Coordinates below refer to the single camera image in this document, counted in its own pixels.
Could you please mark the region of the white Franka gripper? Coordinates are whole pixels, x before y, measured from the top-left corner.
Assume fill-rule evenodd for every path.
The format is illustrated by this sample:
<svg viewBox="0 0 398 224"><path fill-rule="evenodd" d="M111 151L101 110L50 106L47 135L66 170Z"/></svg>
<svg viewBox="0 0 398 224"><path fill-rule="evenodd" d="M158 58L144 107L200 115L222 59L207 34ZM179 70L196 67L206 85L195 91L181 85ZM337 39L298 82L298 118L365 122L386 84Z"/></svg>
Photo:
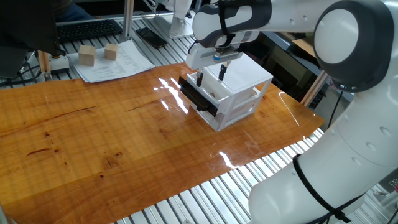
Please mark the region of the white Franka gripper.
<svg viewBox="0 0 398 224"><path fill-rule="evenodd" d="M185 60L187 66L193 70L202 69L211 65L221 64L218 79L224 80L224 75L228 68L229 61L239 59L243 55L242 51L234 48L233 46L225 48L204 48L200 44L193 44L188 50L188 54ZM201 87L203 81L203 72L197 72L197 87Z"/></svg>

